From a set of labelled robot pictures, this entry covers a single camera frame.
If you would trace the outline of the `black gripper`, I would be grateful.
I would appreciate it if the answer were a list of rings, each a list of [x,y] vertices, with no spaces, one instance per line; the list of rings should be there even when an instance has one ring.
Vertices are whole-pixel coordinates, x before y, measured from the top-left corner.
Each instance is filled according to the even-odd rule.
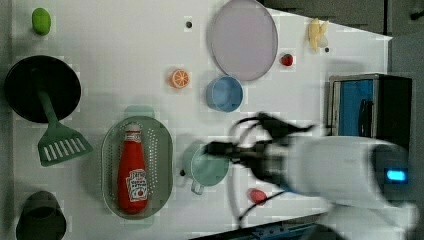
[[[288,148],[262,140],[250,147],[239,147],[230,142],[212,141],[205,145],[205,154],[239,158],[240,163],[249,168],[253,175],[264,182],[281,189],[289,189],[285,166]]]

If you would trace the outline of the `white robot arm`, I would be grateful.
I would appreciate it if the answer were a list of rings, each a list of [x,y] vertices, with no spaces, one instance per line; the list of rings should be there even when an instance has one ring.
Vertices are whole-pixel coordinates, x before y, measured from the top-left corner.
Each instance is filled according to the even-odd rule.
[[[227,157],[285,192],[328,201],[330,210],[301,240],[407,240],[418,220],[409,200],[408,152],[387,141],[295,136],[250,147],[213,141],[205,152]]]

